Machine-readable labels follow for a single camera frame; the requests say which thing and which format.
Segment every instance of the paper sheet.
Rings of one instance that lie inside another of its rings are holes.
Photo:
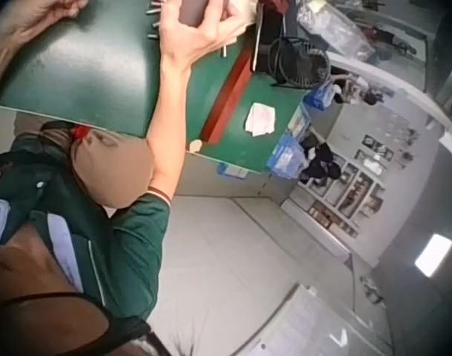
[[[253,136],[271,134],[275,131],[276,109],[255,102],[249,110],[246,120],[246,131],[251,132]]]

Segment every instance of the person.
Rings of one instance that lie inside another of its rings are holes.
[[[315,134],[310,133],[300,142],[304,149],[305,158],[309,164],[302,170],[299,180],[306,184],[310,178],[314,178],[318,186],[326,186],[328,178],[337,180],[342,175],[342,170],[334,162],[333,152],[326,142],[320,142]]]
[[[376,26],[373,27],[361,27],[362,32],[366,38],[371,42],[382,42],[394,47],[399,54],[405,56],[407,52],[410,52],[413,56],[417,54],[417,50],[412,47],[409,42],[399,38],[392,32],[382,30]]]
[[[357,104],[365,102],[374,106],[379,101],[377,95],[361,76],[352,76],[341,68],[331,68],[331,81],[335,90],[334,100],[337,104]]]
[[[86,6],[9,1],[0,13],[0,79],[21,48]],[[179,22],[181,6],[162,7],[159,97],[146,139],[95,130],[73,137],[57,122],[17,118],[16,139],[0,155],[0,355],[144,355],[130,341],[150,333],[144,320],[156,305],[185,156],[191,67],[245,31],[222,0],[209,1],[199,27]],[[118,210],[109,218],[102,205]]]

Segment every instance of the black desk fan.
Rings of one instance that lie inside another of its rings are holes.
[[[273,77],[274,86],[313,90],[329,79],[330,60],[325,50],[307,39],[287,36],[286,33],[297,34],[293,28],[297,26],[293,5],[289,6],[288,18],[292,21],[259,5],[252,70]]]
[[[326,52],[298,37],[279,37],[269,47],[269,74],[275,86],[313,90],[330,76]]]

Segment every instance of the fluorescent light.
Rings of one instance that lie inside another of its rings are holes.
[[[427,277],[431,277],[450,251],[452,242],[441,235],[434,234],[424,251],[416,260],[416,266]]]

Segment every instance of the blue container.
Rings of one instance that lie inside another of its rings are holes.
[[[296,179],[305,167],[303,148],[290,135],[283,135],[267,161],[267,167],[275,175]]]

